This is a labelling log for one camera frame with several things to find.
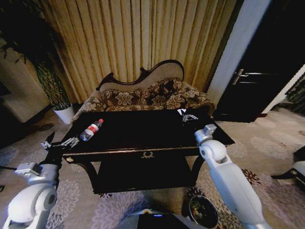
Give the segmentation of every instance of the potted plant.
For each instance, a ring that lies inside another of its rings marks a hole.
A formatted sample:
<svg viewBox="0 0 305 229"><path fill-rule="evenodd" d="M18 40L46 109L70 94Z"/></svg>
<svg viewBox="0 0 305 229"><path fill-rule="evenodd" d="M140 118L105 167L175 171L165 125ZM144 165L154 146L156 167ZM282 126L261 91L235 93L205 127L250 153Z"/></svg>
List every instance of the potted plant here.
<svg viewBox="0 0 305 229"><path fill-rule="evenodd" d="M18 62L29 60L37 73L55 113L69 123L74 116L63 84L54 70L52 58L58 58L55 45L60 47L59 38L42 17L41 9L32 0L0 1L0 39L4 58L7 49L20 53Z"/></svg>

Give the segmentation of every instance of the lower shelf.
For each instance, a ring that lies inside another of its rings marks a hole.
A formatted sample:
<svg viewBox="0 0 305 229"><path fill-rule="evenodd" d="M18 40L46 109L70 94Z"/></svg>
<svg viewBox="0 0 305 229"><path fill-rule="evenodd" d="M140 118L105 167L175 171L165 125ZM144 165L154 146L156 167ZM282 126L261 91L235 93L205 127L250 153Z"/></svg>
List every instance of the lower shelf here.
<svg viewBox="0 0 305 229"><path fill-rule="evenodd" d="M183 156L132 158L102 161L95 193L147 190L195 185Z"/></svg>

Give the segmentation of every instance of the trash can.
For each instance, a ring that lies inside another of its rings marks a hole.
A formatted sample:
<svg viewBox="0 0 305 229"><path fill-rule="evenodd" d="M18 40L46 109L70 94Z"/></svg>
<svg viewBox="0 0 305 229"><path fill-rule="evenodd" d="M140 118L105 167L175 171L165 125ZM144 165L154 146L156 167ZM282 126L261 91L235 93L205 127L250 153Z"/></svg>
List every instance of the trash can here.
<svg viewBox="0 0 305 229"><path fill-rule="evenodd" d="M206 228L218 223L218 213L212 202L202 195L193 196L189 202L189 216L192 221Z"/></svg>

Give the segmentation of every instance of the black coffee table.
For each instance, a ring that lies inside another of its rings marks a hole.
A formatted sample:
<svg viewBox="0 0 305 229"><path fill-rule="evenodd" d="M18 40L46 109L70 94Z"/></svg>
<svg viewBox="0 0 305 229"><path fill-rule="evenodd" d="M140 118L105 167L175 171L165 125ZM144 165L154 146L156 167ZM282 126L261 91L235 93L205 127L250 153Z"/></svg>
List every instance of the black coffee table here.
<svg viewBox="0 0 305 229"><path fill-rule="evenodd" d="M199 119L184 123L177 110L82 113L63 141L100 118L104 123L88 142L81 141L63 157L87 171L95 194L194 186L204 162L197 157L192 169L186 162L186 156L199 155L194 132L213 123L215 140L224 145L234 141L204 110L186 113ZM98 173L94 161L101 161Z"/></svg>

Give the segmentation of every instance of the white plant pot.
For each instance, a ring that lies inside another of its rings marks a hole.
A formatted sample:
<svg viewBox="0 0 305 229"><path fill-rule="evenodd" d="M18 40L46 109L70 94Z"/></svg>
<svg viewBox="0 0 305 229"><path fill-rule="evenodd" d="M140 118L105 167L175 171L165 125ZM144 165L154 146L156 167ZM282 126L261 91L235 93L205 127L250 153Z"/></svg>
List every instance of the white plant pot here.
<svg viewBox="0 0 305 229"><path fill-rule="evenodd" d="M60 111L55 111L54 112L58 115L59 118L65 123L69 124L71 119L74 117L75 113L73 111L72 104L70 104L69 108L60 110Z"/></svg>

